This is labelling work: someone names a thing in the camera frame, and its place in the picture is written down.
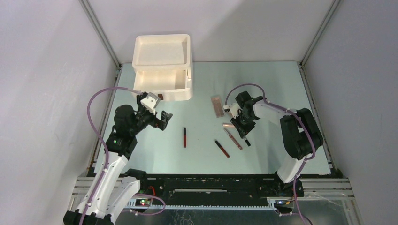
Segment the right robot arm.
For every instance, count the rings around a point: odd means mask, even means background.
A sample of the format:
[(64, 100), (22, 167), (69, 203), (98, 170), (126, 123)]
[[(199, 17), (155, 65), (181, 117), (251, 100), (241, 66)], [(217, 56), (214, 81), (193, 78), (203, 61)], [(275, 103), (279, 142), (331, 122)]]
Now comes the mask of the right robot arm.
[(306, 161), (315, 157), (324, 142), (311, 111), (285, 108), (271, 103), (264, 96), (254, 98), (247, 91), (239, 93), (235, 103), (225, 104), (223, 108), (232, 115), (230, 121), (243, 140), (247, 139), (259, 119), (267, 119), (280, 127), (287, 157), (276, 171), (273, 190), (279, 196), (287, 195)]

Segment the white drawer organizer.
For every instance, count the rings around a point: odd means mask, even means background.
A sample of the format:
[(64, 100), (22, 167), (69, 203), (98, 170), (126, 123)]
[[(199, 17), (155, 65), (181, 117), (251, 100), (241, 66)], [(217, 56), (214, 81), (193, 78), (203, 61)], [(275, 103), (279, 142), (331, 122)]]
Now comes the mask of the white drawer organizer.
[(187, 70), (193, 80), (188, 34), (141, 35), (136, 38), (132, 67), (137, 71)]

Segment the dark red lip gloss tube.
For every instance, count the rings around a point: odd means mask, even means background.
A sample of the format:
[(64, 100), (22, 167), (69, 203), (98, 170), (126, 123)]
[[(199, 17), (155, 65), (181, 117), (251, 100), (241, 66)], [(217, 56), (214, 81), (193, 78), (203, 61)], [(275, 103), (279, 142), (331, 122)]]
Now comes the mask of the dark red lip gloss tube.
[(229, 153), (223, 148), (223, 146), (218, 142), (218, 140), (214, 141), (217, 147), (223, 152), (223, 154), (227, 157), (230, 158)]

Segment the white top drawer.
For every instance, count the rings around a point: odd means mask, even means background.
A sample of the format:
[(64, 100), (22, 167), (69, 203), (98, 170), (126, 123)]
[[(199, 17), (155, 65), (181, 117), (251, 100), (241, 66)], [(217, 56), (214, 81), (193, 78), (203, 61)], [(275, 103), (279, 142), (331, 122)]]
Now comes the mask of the white top drawer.
[(137, 71), (134, 89), (164, 101), (186, 101), (193, 97), (193, 80), (187, 70)]

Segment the clear mascara tube black cap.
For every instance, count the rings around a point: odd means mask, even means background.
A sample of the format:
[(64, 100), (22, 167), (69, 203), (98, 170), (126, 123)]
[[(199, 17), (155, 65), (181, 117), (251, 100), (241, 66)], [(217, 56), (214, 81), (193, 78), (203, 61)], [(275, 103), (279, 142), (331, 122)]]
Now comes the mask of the clear mascara tube black cap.
[(246, 138), (246, 136), (243, 136), (242, 139), (245, 141), (245, 143), (247, 144), (247, 146), (251, 146), (251, 143), (248, 141), (248, 139)]

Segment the pink concealer tube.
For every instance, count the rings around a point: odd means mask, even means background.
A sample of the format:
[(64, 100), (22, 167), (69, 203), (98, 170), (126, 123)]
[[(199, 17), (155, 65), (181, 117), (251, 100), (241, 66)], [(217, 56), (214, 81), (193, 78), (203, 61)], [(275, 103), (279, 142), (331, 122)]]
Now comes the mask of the pink concealer tube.
[(222, 124), (224, 127), (230, 127), (230, 128), (233, 128), (234, 127), (234, 125), (233, 124), (231, 124), (231, 123), (223, 123)]

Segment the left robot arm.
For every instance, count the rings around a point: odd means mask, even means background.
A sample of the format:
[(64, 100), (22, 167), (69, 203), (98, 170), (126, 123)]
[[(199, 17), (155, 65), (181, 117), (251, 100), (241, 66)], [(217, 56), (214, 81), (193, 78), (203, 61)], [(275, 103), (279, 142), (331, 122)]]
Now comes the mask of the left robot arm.
[(134, 110), (131, 105), (117, 107), (115, 124), (105, 143), (104, 160), (86, 196), (74, 211), (67, 211), (63, 222), (66, 225), (113, 225), (127, 202), (133, 195), (143, 195), (148, 191), (144, 171), (129, 169), (122, 183), (115, 188), (117, 179), (137, 145), (137, 134), (147, 126), (165, 130), (171, 113), (156, 113), (139, 105)]

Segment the red lettered lip gloss tube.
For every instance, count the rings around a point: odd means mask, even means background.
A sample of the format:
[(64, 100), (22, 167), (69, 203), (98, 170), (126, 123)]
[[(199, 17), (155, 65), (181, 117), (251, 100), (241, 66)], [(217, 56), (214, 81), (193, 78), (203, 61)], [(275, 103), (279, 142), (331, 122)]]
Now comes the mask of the red lettered lip gloss tube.
[(227, 129), (224, 128), (224, 131), (228, 135), (228, 137), (232, 140), (232, 142), (238, 147), (239, 150), (242, 150), (243, 147), (239, 144), (239, 142), (236, 140), (236, 138), (232, 135), (232, 133)]

